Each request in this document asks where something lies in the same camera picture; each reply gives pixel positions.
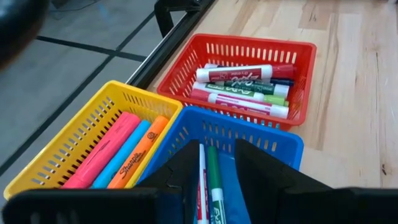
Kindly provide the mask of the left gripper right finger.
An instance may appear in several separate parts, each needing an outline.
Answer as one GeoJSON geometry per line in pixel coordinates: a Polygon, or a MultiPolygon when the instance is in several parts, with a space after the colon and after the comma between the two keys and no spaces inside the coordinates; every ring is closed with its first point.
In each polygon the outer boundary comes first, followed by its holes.
{"type": "Polygon", "coordinates": [[[235,164],[252,223],[397,223],[397,189],[334,189],[243,139],[235,164]]]}

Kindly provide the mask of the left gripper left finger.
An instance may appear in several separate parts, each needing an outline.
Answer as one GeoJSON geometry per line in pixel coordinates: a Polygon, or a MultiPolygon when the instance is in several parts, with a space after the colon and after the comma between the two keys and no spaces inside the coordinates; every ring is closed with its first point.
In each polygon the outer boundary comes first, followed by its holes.
{"type": "Polygon", "coordinates": [[[131,189],[37,189],[17,194],[4,223],[192,223],[199,170],[197,140],[131,189]]]}

